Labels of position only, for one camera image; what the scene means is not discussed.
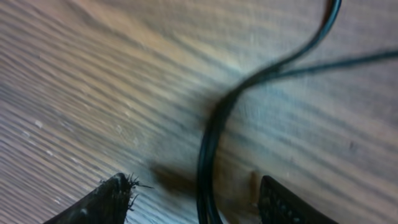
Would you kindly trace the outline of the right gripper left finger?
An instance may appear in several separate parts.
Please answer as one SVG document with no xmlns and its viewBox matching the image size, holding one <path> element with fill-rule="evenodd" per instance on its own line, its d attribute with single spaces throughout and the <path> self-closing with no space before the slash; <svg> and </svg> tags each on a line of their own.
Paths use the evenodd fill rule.
<svg viewBox="0 0 398 224">
<path fill-rule="evenodd" d="M 134 210 L 134 190 L 144 186 L 132 174 L 117 173 L 44 224 L 124 224 Z"/>
</svg>

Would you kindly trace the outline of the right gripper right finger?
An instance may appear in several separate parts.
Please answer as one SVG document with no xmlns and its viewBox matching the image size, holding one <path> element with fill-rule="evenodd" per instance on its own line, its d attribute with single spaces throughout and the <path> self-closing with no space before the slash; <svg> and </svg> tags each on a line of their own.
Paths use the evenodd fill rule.
<svg viewBox="0 0 398 224">
<path fill-rule="evenodd" d="M 258 209 L 263 224 L 338 224 L 269 175 L 261 180 Z"/>
</svg>

